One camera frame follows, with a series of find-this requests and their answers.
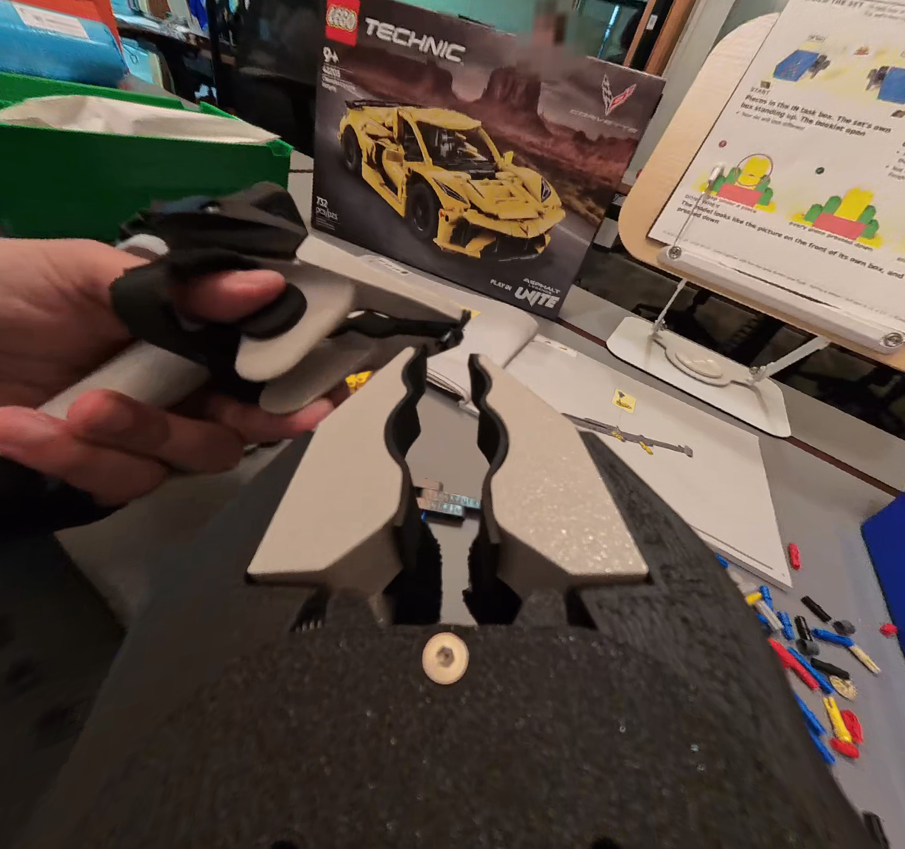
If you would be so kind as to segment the open instruction booklet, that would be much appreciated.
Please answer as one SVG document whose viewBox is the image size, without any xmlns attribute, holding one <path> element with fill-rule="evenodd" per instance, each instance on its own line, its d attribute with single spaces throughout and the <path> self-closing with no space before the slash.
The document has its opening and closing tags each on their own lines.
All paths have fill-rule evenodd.
<svg viewBox="0 0 905 849">
<path fill-rule="evenodd" d="M 465 398 L 466 360 L 485 354 L 575 424 L 615 499 L 632 472 L 708 547 L 791 587 L 755 436 L 549 340 L 526 312 L 420 278 L 381 256 L 359 260 L 476 312 L 462 345 L 429 361 L 429 380 Z"/>
</svg>

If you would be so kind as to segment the blue plastic bin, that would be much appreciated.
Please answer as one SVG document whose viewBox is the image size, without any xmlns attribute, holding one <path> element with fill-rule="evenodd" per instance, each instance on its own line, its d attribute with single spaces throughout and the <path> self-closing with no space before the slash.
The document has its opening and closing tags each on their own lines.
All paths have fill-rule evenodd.
<svg viewBox="0 0 905 849">
<path fill-rule="evenodd" d="M 904 493 L 862 524 L 862 536 L 895 628 L 904 649 Z"/>
</svg>

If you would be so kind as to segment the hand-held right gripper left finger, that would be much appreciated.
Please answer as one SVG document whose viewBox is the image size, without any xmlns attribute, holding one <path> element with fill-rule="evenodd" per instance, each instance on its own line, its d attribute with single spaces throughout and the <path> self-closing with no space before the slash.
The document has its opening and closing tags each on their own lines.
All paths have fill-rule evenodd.
<svg viewBox="0 0 905 849">
<path fill-rule="evenodd" d="M 439 622 L 442 558 L 406 461 L 426 373 L 426 350 L 403 349 L 316 429 L 246 570 L 252 583 L 382 597 L 394 624 Z"/>
</svg>

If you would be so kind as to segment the white paper sheet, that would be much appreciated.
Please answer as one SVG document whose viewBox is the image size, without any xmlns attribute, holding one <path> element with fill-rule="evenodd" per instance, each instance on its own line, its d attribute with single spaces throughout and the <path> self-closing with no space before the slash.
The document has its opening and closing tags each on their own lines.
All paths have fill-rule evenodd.
<svg viewBox="0 0 905 849">
<path fill-rule="evenodd" d="M 35 97 L 8 106 L 1 122 L 31 128 L 129 135 L 174 141 L 264 144 L 279 137 L 232 115 L 222 116 L 104 97 Z"/>
</svg>

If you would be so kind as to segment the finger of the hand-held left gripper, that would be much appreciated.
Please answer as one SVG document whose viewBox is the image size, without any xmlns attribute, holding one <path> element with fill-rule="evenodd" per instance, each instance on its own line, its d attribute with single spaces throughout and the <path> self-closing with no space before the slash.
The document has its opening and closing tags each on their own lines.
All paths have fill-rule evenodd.
<svg viewBox="0 0 905 849">
<path fill-rule="evenodd" d="M 435 353 L 435 337 L 441 326 L 454 319 L 316 319 L 310 322 L 314 344 L 311 363 L 310 397 L 317 399 L 332 391 L 348 375 L 377 370 L 408 347 Z"/>
<path fill-rule="evenodd" d="M 454 299 L 400 275 L 368 267 L 355 257 L 296 259 L 296 332 L 309 333 L 316 319 L 454 319 Z"/>
</svg>

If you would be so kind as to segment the light blue package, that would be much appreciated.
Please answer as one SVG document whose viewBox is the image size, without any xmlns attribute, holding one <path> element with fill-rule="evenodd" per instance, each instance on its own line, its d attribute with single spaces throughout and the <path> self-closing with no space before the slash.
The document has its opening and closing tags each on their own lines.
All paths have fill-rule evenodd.
<svg viewBox="0 0 905 849">
<path fill-rule="evenodd" d="M 14 0 L 1 0 L 1 70 L 107 87 L 129 73 L 104 23 Z"/>
</svg>

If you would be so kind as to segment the wooden document board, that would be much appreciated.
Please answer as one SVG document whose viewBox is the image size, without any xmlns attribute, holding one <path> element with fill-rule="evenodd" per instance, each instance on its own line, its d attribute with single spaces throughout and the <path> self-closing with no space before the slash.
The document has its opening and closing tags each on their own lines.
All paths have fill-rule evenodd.
<svg viewBox="0 0 905 849">
<path fill-rule="evenodd" d="M 629 254 L 644 265 L 675 278 L 681 275 L 662 263 L 659 257 L 662 247 L 650 238 L 650 229 L 708 137 L 755 54 L 774 28 L 778 17 L 778 13 L 772 13 L 754 18 L 715 45 L 639 172 L 621 209 L 618 232 Z M 762 313 L 810 335 L 822 336 L 829 342 L 878 364 L 897 371 L 904 370 L 903 347 L 892 353 L 884 353 L 878 347 L 870 348 L 843 335 L 837 323 L 827 327 L 824 323 L 801 317 L 778 304 L 765 303 L 755 296 L 742 294 L 731 286 L 712 281 L 695 271 L 689 272 L 687 279 L 692 285 L 725 297 L 751 312 Z"/>
</svg>

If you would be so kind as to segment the long grey lego beam assembly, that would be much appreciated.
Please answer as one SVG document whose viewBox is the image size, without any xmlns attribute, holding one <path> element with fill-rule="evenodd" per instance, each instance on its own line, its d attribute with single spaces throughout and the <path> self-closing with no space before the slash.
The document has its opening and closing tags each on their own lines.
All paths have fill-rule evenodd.
<svg viewBox="0 0 905 849">
<path fill-rule="evenodd" d="M 416 504 L 425 518 L 461 522 L 481 512 L 481 501 L 443 489 L 439 482 L 421 482 L 414 486 Z"/>
</svg>

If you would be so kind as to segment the person's left hand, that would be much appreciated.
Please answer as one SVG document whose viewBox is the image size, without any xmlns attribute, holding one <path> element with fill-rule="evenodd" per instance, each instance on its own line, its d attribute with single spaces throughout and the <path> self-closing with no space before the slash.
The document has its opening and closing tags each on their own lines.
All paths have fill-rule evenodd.
<svg viewBox="0 0 905 849">
<path fill-rule="evenodd" d="M 116 508 L 172 473 L 224 473 L 250 445 L 315 429 L 343 401 L 339 385 L 291 415 L 271 415 L 206 386 L 162 409 L 90 391 L 63 419 L 39 411 L 130 342 L 109 286 L 144 263 L 89 240 L 3 239 L 1 244 L 1 453 Z"/>
</svg>

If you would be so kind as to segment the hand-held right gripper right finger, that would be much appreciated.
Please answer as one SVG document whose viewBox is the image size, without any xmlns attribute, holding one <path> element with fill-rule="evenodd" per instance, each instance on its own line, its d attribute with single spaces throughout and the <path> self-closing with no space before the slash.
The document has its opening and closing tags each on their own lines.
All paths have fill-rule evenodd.
<svg viewBox="0 0 905 849">
<path fill-rule="evenodd" d="M 468 360 L 488 462 L 465 604 L 510 625 L 538 592 L 637 585 L 649 566 L 575 424 L 488 356 Z"/>
</svg>

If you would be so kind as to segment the printed instruction sheet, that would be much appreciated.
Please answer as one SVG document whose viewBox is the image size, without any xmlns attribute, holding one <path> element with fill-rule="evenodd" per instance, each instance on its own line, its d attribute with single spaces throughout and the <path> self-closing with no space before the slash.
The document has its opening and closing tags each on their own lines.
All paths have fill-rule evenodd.
<svg viewBox="0 0 905 849">
<path fill-rule="evenodd" d="M 651 238 L 902 323 L 903 58 L 903 0 L 789 0 Z"/>
</svg>

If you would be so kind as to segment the lego set box with yellow car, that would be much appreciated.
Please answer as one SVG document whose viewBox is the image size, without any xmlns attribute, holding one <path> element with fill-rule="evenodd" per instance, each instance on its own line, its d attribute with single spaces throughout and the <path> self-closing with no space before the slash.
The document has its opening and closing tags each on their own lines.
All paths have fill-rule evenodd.
<svg viewBox="0 0 905 849">
<path fill-rule="evenodd" d="M 318 231 L 555 320 L 656 75 L 395 0 L 324 0 Z"/>
</svg>

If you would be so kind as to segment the pile of small colourful lego pieces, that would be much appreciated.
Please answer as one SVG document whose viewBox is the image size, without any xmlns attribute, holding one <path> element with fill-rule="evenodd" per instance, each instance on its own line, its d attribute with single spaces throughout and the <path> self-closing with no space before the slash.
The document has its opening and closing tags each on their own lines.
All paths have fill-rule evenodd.
<svg viewBox="0 0 905 849">
<path fill-rule="evenodd" d="M 778 594 L 756 584 L 728 558 L 716 559 L 752 609 L 770 649 L 790 677 L 794 698 L 808 735 L 828 766 L 837 760 L 861 758 L 867 731 L 854 704 L 859 698 L 857 677 L 882 675 L 881 667 L 857 643 L 857 629 L 833 617 L 813 598 L 800 600 L 804 613 L 791 614 L 779 606 Z"/>
</svg>

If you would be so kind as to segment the green plastic bin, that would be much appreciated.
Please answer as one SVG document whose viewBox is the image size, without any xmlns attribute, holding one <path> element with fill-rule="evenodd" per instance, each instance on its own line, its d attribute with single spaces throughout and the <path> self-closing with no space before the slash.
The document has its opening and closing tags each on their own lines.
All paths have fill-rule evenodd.
<svg viewBox="0 0 905 849">
<path fill-rule="evenodd" d="M 177 97 L 29 75 L 1 77 L 2 110 L 35 97 L 89 96 L 228 115 L 206 103 L 188 107 Z M 279 138 L 220 144 L 2 123 L 2 237 L 112 242 L 123 223 L 158 202 L 222 197 L 260 182 L 285 188 L 290 154 L 291 146 Z"/>
</svg>

